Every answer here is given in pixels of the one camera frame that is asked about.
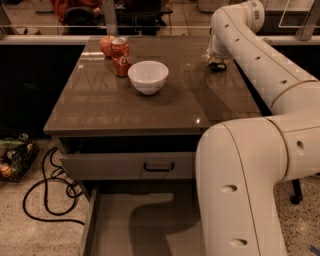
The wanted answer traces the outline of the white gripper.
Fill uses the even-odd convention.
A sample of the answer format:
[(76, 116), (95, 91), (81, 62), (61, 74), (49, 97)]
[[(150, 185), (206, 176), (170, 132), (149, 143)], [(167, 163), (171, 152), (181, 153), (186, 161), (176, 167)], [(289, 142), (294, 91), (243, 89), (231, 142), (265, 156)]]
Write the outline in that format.
[(209, 64), (226, 64), (231, 58), (229, 51), (216, 36), (210, 40), (207, 52), (206, 60)]

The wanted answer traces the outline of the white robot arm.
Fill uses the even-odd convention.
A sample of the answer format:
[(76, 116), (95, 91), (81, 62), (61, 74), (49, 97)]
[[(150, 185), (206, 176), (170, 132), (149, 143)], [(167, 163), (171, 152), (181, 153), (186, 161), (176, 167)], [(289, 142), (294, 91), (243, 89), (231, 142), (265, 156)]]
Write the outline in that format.
[(231, 56), (262, 97), (267, 117), (209, 128), (196, 151), (196, 182), (207, 256), (287, 256), (276, 184), (320, 170), (320, 85), (256, 33), (259, 0), (216, 10), (208, 53)]

